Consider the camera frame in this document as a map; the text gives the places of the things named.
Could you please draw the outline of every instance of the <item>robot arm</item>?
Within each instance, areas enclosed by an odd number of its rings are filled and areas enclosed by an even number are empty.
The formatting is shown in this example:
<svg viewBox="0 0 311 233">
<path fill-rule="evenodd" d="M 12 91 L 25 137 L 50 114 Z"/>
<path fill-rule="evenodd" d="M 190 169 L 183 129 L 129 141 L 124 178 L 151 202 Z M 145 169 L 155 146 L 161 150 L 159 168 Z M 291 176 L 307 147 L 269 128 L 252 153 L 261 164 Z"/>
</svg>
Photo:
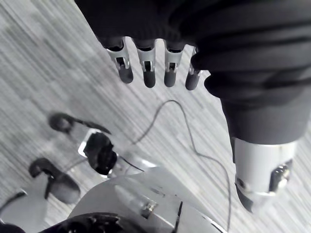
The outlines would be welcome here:
<svg viewBox="0 0 311 233">
<path fill-rule="evenodd" d="M 186 88 L 196 87 L 200 70 L 211 72 L 205 87 L 221 99 L 241 203 L 252 212 L 276 195 L 289 179 L 297 141 L 310 115 L 309 0 L 76 3 L 99 41 L 115 36 L 169 41 L 166 86 L 175 82 L 183 49 L 178 45 L 197 47 Z M 143 52 L 139 54 L 145 83 L 152 87 L 154 77 L 147 84 Z"/>
</svg>

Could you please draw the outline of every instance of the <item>cable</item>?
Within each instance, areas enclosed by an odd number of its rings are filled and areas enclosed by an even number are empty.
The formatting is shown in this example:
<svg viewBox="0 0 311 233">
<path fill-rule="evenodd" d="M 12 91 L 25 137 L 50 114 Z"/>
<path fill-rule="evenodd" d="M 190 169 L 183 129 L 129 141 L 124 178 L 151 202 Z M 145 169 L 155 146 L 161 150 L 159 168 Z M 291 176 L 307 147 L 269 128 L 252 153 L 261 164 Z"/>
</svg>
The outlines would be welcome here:
<svg viewBox="0 0 311 233">
<path fill-rule="evenodd" d="M 145 130 L 145 132 L 136 140 L 132 143 L 132 145 L 136 145 L 138 142 L 140 142 L 145 136 L 148 135 L 149 131 L 151 130 L 151 128 L 154 126 L 155 122 L 156 122 L 156 119 L 160 113 L 160 111 L 162 110 L 162 108 L 164 107 L 164 105 L 166 105 L 167 103 L 169 102 L 174 102 L 176 103 L 179 108 L 181 109 L 183 115 L 184 115 L 184 119 L 185 119 L 185 123 L 186 123 L 186 126 L 187 126 L 187 129 L 188 129 L 188 133 L 189 133 L 189 136 L 190 136 L 190 140 L 191 140 L 191 144 L 192 144 L 192 147 L 193 147 L 193 151 L 200 157 L 203 157 L 203 158 L 207 158 L 209 160 L 212 160 L 214 162 L 216 162 L 225 172 L 225 177 L 226 177 L 226 182 L 227 182 L 227 189 L 228 189 L 228 203 L 229 203 L 229 206 L 228 206 L 228 219 L 227 219 L 227 232 L 229 232 L 230 230 L 230 223 L 231 223 L 231 210 L 232 210 L 232 201 L 231 201 L 231 187 L 230 187 L 230 180 L 229 180 L 229 175 L 228 175 L 228 172 L 226 170 L 226 168 L 224 167 L 224 165 L 219 162 L 217 159 L 213 158 L 213 157 L 210 157 L 210 156 L 207 156 L 207 155 L 203 155 L 201 153 L 199 153 L 196 149 L 196 146 L 195 146 L 195 143 L 194 143 L 194 140 L 193 140 L 193 136 L 192 136 L 192 132 L 191 132 L 191 129 L 190 129 L 190 126 L 189 126 L 189 123 L 188 123 L 188 119 L 187 119 L 187 115 L 186 115 L 186 112 L 183 108 L 183 106 L 176 100 L 167 100 L 165 101 L 164 103 L 162 103 L 156 110 L 155 112 L 155 115 L 154 115 L 154 118 L 152 120 L 152 122 L 150 123 L 149 127 Z"/>
</svg>

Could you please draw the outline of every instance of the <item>floor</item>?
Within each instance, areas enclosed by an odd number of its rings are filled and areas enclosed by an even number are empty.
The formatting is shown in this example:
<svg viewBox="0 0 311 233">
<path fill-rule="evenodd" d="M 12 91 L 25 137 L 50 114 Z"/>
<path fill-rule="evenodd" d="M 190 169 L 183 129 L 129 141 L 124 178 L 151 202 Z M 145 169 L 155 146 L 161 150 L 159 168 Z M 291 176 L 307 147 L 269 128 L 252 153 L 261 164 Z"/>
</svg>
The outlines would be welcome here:
<svg viewBox="0 0 311 233">
<path fill-rule="evenodd" d="M 197 149 L 228 170 L 232 233 L 311 232 L 311 127 L 301 139 L 286 192 L 265 212 L 249 214 L 235 191 L 235 167 L 219 100 L 205 90 L 203 79 L 192 92 L 184 87 L 192 49 L 185 49 L 176 85 L 166 88 L 163 42 L 158 40 L 156 46 L 156 86 L 148 89 L 128 40 L 135 80 L 125 85 L 74 1 L 0 0 L 0 204 L 31 182 L 28 165 L 35 158 L 47 157 L 61 168 L 80 159 L 77 147 L 86 129 L 77 128 L 72 142 L 48 127 L 50 112 L 103 124 L 122 142 L 117 146 L 125 147 L 148 127 L 162 102 L 174 99 L 185 108 Z M 192 152 L 182 113 L 169 105 L 138 146 L 159 159 L 225 228 L 225 175 L 217 164 Z M 87 164 L 69 173 L 82 194 L 102 181 Z M 73 207 L 51 197 L 45 225 L 64 220 Z"/>
</svg>

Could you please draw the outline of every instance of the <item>black rubber fingertip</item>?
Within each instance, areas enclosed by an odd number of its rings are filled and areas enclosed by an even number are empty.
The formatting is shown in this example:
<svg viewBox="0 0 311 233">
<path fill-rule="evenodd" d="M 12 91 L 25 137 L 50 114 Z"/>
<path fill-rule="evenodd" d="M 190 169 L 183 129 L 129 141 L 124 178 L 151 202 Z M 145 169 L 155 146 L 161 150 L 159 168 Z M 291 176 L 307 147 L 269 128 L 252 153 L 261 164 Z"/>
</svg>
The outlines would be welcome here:
<svg viewBox="0 0 311 233">
<path fill-rule="evenodd" d="M 134 79 L 134 75 L 133 75 L 133 71 L 131 67 L 129 67 L 128 69 L 120 69 L 119 76 L 122 82 L 126 84 L 131 83 Z"/>
<path fill-rule="evenodd" d="M 146 87 L 152 88 L 156 84 L 156 73 L 154 71 L 146 71 L 143 73 Z"/>
<path fill-rule="evenodd" d="M 176 73 L 174 73 L 173 71 L 169 71 L 169 72 L 165 72 L 164 75 L 164 84 L 167 87 L 172 87 L 174 86 L 176 81 Z"/>
<path fill-rule="evenodd" d="M 49 126 L 62 133 L 70 133 L 74 127 L 75 118 L 66 113 L 52 113 L 48 117 Z"/>
<path fill-rule="evenodd" d="M 197 74 L 190 74 L 188 73 L 186 78 L 186 89 L 189 91 L 194 90 L 199 82 L 199 76 Z"/>
</svg>

